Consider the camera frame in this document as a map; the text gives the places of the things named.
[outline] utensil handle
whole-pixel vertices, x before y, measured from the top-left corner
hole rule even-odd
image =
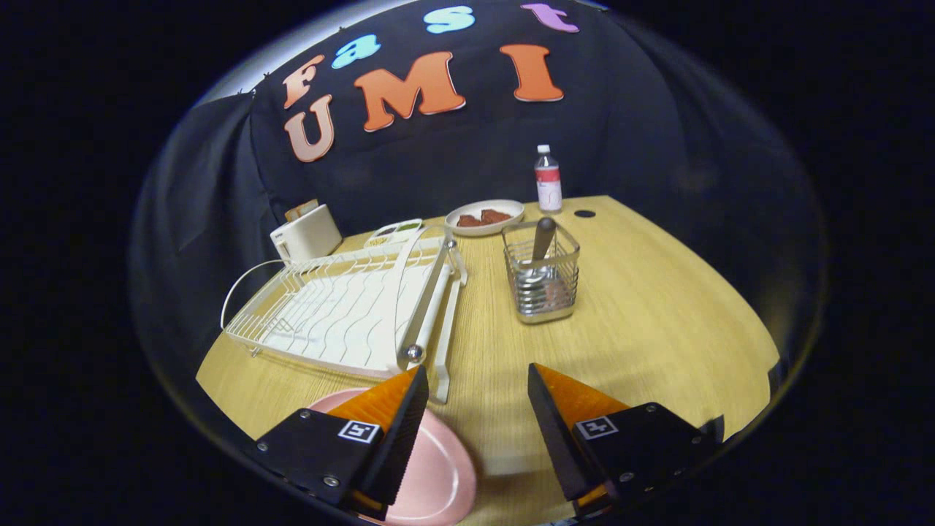
[[[549,245],[552,244],[552,238],[555,236],[555,220],[551,217],[543,217],[536,224],[536,241],[533,244],[532,259],[538,261],[544,259],[549,252]]]

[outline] purple letter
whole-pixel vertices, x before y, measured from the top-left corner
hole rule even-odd
[[[559,11],[558,9],[552,9],[551,7],[545,4],[523,4],[523,9],[529,9],[536,14],[536,18],[539,19],[539,22],[542,25],[547,25],[557,31],[564,31],[566,33],[578,33],[578,26],[571,25],[570,23],[565,23],[562,19],[558,18],[559,15],[567,17],[565,11]]]

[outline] blue letter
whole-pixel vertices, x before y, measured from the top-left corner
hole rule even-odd
[[[335,62],[331,63],[331,67],[338,69],[359,58],[367,58],[377,52],[379,48],[380,44],[377,43],[377,37],[375,35],[365,35],[357,38],[356,40],[348,42],[347,45],[338,50],[338,57],[335,59]]]
[[[468,13],[474,11],[468,6],[446,7],[436,9],[422,19],[425,23],[430,23],[425,29],[432,34],[445,33],[446,31],[459,31],[470,27],[474,23],[474,17]]]

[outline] wire basket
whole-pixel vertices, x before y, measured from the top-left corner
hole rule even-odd
[[[536,222],[505,226],[503,256],[516,313],[533,324],[571,315],[578,294],[578,254],[581,246],[556,224],[545,257],[532,261]]]
[[[433,398],[444,402],[452,318],[468,273],[457,243],[421,239],[425,230],[404,243],[301,262],[267,261],[247,270],[231,286],[221,328],[254,356],[270,350],[346,373],[387,377],[422,363],[440,317],[434,360],[439,388]],[[224,323],[227,301],[240,281],[276,262],[285,267]]]

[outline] water bottle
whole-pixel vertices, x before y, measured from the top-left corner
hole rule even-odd
[[[539,209],[542,213],[562,211],[562,182],[558,176],[558,161],[552,158],[548,144],[540,144],[536,161],[536,186],[539,189]]]

